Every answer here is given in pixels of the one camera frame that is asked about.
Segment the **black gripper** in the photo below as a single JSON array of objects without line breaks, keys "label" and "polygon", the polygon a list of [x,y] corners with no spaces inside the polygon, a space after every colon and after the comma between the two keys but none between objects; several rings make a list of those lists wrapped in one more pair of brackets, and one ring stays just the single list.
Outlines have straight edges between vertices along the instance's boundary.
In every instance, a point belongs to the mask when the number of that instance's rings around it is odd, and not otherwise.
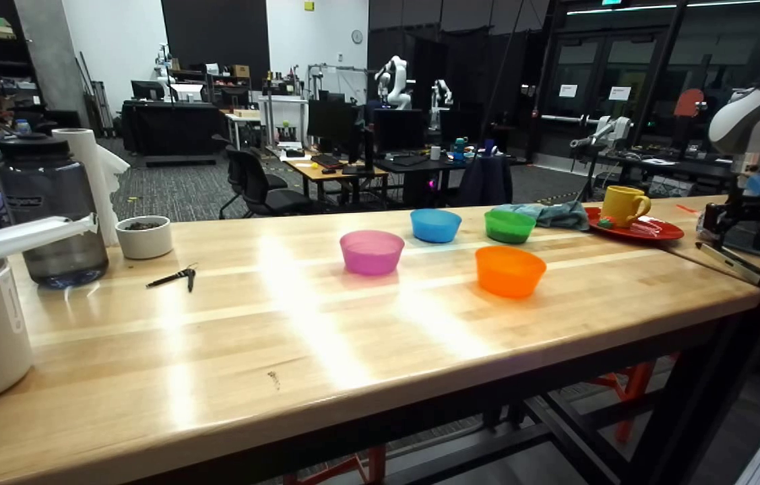
[{"label": "black gripper", "polygon": [[721,245],[725,234],[744,222],[758,226],[751,247],[760,247],[760,197],[731,192],[725,202],[704,208],[701,237],[710,245]]}]

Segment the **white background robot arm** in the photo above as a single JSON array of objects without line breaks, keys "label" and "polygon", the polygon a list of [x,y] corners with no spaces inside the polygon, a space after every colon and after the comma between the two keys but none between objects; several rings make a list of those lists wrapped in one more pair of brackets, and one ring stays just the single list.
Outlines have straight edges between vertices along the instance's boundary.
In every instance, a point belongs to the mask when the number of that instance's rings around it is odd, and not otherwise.
[{"label": "white background robot arm", "polygon": [[383,109],[392,110],[410,110],[413,95],[410,95],[410,76],[406,76],[406,59],[392,53],[376,72],[375,72],[375,95]]}]

